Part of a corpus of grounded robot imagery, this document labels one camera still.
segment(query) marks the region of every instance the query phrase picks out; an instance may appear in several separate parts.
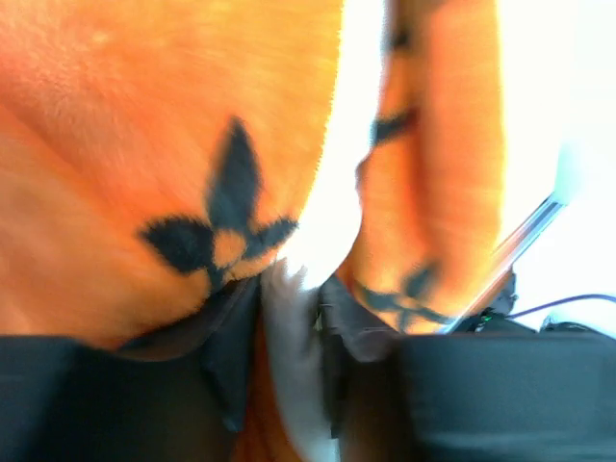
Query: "orange fabric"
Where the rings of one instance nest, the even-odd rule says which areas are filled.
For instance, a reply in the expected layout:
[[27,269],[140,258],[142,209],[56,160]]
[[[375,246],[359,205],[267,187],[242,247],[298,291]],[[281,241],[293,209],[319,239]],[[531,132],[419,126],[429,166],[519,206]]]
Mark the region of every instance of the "orange fabric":
[[204,203],[236,118],[258,174],[245,227],[255,242],[281,217],[293,227],[321,156],[341,2],[0,0],[0,332],[114,347],[191,313],[211,271],[178,273],[144,241],[163,218],[221,233],[223,282],[266,267],[282,240],[243,256]]
[[377,130],[360,170],[364,217],[346,271],[365,306],[421,333],[458,315],[490,268],[505,156],[496,2],[409,6],[398,4],[422,17],[393,21],[393,35],[400,24],[421,29],[393,51],[383,136]]

